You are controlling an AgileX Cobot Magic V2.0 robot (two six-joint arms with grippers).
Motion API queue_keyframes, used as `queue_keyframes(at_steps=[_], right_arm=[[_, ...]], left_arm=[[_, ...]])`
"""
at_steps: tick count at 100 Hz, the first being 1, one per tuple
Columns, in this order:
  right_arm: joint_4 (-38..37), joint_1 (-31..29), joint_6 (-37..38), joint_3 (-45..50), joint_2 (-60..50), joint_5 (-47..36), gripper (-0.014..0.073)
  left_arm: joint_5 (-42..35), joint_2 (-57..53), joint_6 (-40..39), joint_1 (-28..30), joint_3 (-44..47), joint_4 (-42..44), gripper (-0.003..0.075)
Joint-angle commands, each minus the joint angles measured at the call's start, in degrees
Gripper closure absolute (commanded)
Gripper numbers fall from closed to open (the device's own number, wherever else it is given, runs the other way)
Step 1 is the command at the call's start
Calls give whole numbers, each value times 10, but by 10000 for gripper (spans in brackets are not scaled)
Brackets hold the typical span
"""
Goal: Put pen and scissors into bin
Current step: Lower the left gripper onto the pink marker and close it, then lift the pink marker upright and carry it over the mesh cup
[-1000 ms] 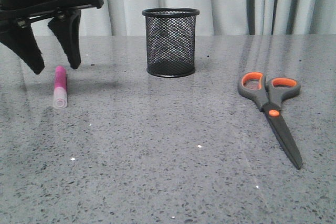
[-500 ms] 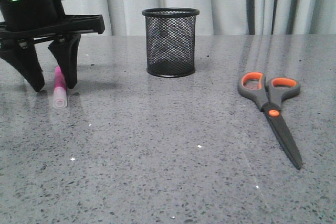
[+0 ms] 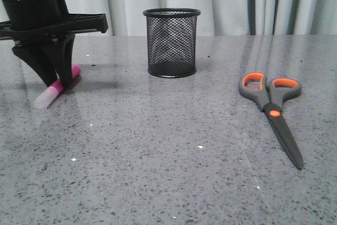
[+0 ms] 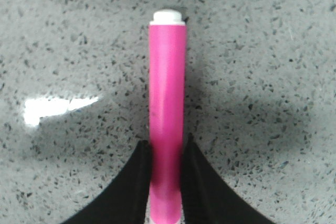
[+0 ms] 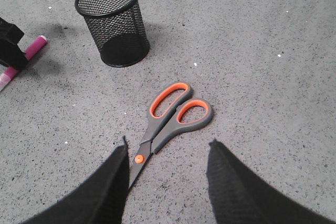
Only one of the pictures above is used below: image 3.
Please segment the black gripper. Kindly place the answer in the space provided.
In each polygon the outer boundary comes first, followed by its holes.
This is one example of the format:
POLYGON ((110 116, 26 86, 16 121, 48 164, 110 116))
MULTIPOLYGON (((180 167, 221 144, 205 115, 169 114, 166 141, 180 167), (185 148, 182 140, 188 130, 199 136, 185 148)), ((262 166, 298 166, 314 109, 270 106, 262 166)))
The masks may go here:
MULTIPOLYGON (((105 14, 71 14, 64 0, 2 0, 9 20, 1 22, 1 40, 19 40, 64 32, 105 33, 105 14)), ((60 34, 40 46, 14 46, 15 56, 23 60, 50 86, 58 78, 63 87, 71 86, 72 52, 75 34, 60 34)))

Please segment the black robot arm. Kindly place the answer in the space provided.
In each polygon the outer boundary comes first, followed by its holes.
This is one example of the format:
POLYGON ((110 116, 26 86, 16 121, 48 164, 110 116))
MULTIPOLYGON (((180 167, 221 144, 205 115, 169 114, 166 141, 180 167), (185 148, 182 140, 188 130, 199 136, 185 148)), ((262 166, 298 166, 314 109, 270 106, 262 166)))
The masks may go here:
POLYGON ((108 29, 105 14, 69 13, 65 0, 1 0, 8 21, 1 22, 1 40, 13 40, 12 52, 47 85, 73 82, 75 35, 108 29))

